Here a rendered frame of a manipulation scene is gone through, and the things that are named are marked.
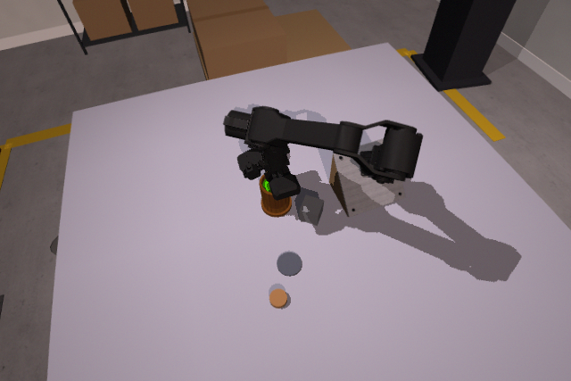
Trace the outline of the orange-brown disc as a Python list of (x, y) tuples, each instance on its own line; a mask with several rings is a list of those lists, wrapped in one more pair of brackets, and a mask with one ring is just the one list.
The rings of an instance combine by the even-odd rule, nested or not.
[(287, 303), (286, 292), (282, 289), (273, 290), (269, 295), (269, 301), (274, 308), (283, 308)]

